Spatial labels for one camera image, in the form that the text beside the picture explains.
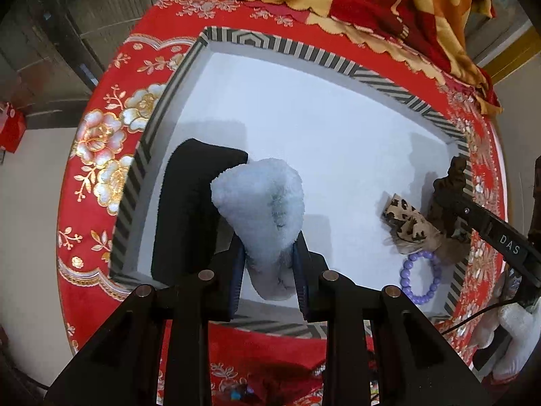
white fuzzy object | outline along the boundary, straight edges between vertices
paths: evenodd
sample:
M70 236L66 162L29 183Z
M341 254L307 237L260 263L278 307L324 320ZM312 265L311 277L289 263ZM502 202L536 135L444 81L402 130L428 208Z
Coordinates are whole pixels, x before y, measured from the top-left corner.
M504 273L494 287L492 299L488 305L498 302L503 288ZM541 299L532 308L532 312L524 310L517 303L505 305L497 310L483 314L475 327L469 346L486 348L494 339L494 331L502 326L511 335L511 343L505 355L494 363L492 376L494 380L506 382L515 377L526 364L541 336Z
M252 284L265 300L295 294L292 246L302 228L304 193L298 172L265 158L228 169L210 184L212 203L246 249Z
M495 380L504 381L518 374L526 364L541 335L541 299L531 313L517 303L498 310L500 324L512 340L505 355L494 365Z

gold trim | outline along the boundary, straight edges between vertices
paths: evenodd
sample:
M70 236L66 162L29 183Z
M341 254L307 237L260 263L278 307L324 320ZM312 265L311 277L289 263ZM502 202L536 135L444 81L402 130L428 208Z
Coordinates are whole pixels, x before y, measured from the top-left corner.
M67 267L67 265L64 264L60 258L58 258L57 269L60 276L66 279L67 282L78 287L94 287L99 285L99 287L110 295L110 297L120 302L125 300L125 298L131 293L131 290L125 289L107 278L107 276L105 276L105 274L99 268L95 268L90 272L77 272Z
M496 84L541 51L541 37L534 27L490 61L484 69Z
M132 33L129 37L124 40L123 44L128 43L144 43L152 47L154 50L162 50L163 48L176 46L176 45L187 45L189 47L193 46L196 38L194 37L174 37L166 40L160 40L151 35L146 35L145 33Z

red fabric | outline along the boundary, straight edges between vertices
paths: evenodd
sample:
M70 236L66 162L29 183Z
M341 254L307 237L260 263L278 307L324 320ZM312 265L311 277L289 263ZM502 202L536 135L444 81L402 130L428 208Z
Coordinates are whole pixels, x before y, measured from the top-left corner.
M479 69L489 83L489 90L485 94L486 101L489 104L496 105L496 107L501 107L498 97L496 96L496 92L494 91L494 86L492 85L492 79L490 75L485 71L485 69L482 69L481 67L479 67Z
M247 383L257 397L252 404L264 406L277 398L282 398L280 404L290 404L321 387L321 378L312 376L312 371L325 361L325 340L267 336L220 325L209 325L209 337L211 383L216 393L225 394L235 383ZM228 377L219 369L212 370L222 362L233 368ZM215 404L225 403L230 403L228 396L216 396Z
M404 43L425 55L445 72L451 63L436 35L433 14L415 8L413 0L401 0L396 7L398 15L391 12L397 0L332 0L330 17L346 23L368 27L386 39L401 38Z
M272 15L291 16L299 23L305 23L310 14L309 10L295 10L286 5L263 3L261 0L245 1L243 4L248 7L253 7L254 9L267 10L269 14Z
M20 111L7 102L0 107L0 148L9 153L14 153L23 134L26 131L26 121Z
M206 1L205 12L191 13L188 10L191 8L189 1L160 0L147 11L134 27L131 36L119 48L94 90L85 115L99 109L119 118L126 108L123 104L137 91L146 90L152 84L167 83L175 68L173 58L185 54L189 48L186 41L192 44L206 26L242 28L290 38L323 48L374 70L429 102L446 118L463 128L465 133L470 133L470 147L475 149L471 160L472 182L480 191L476 192L475 199L499 217L504 217L505 185L500 181L500 167L490 122L480 115L475 103L471 101L471 87L448 75L446 85L437 85L422 72L412 72L405 63L394 61L387 53L379 54L368 47L359 47L345 36L330 35L316 25L307 26L289 16L258 16L256 8L240 1L229 6ZM118 153L115 153L115 160L132 155L142 135L140 131L131 132L126 127L121 131L125 133L125 140ZM89 181L92 180L91 173L85 169L91 167L85 165L79 156L72 154L67 162L58 208L58 286L68 337L75 351L85 344L125 297L125 292L122 293L107 278L108 241L113 237L116 217L110 215L106 207L99 205L93 192L85 189L85 180L81 179L87 176ZM105 247L98 245L95 236L100 242L105 239ZM484 253L479 259L475 257L469 265L454 317L440 325L440 328L448 328L458 318L465 318L467 313L477 311L488 302L492 294L494 282L501 270L501 256L496 255L493 249L478 245L479 242L478 236L474 234L472 243L475 249ZM448 338L468 363L471 361L472 350L466 346L475 323L469 322L463 330L453 332ZM239 382L240 376L248 376L250 365L254 363L253 358L247 357L249 355L257 356L257 365L262 362L286 362L308 368L317 364L324 353L324 341L260 336L210 327L211 362L217 367L221 363L224 368L224 372L217 369L214 372L223 375L230 366L234 368L229 372L230 375L237 372L234 377L214 375L215 390L224 380L223 385L227 386L235 379ZM296 345L288 348L285 343Z

purple bead bracelet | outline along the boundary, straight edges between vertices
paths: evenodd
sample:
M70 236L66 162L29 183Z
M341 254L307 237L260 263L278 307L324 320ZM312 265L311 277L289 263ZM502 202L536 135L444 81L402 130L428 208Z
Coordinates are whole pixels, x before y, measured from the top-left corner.
M411 290L411 282L409 280L409 277L411 275L410 270L413 268L413 263L421 257L425 257L426 259L430 260L434 279L432 280L432 284L430 285L428 292L422 296L417 296L416 294L413 294ZM438 285L440 285L441 281L442 266L439 258L434 255L434 252L428 252L423 250L418 253L412 253L408 256L408 259L404 261L404 268L400 271L400 286L402 287L402 291L416 305L423 305L430 301L436 294L436 290L438 289Z

black cable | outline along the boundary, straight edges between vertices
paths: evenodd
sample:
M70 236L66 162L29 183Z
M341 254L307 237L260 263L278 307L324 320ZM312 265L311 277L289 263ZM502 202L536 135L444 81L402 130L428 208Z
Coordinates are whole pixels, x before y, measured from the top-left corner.
M468 317L467 319L463 320L461 323L455 325L455 326L452 326L451 328L449 328L448 330L445 330L443 333L442 333L442 336L446 335L447 333L450 333L451 331L454 331L456 330L457 328L460 328L461 326L463 326L464 324L467 324L470 320L474 320L477 316L481 316L481 314L484 314L486 313L487 311L490 311L490 310L493 310L493 309L498 309L500 307L504 307L505 305L510 305L511 303L515 303L517 302L515 299L510 299L510 300L506 300L506 301L503 301L503 302L496 302L496 303L493 303L492 305L489 305L488 307L485 307L483 308L482 310L479 310L477 313L475 314L472 314L470 317Z
M14 367L14 371L19 374L22 378L24 378L27 382L30 382L34 385L36 385L38 388L43 389L44 391L49 390L50 386L44 385L43 383L39 383L37 380L34 380L32 377L30 377L28 374L25 374L20 369Z

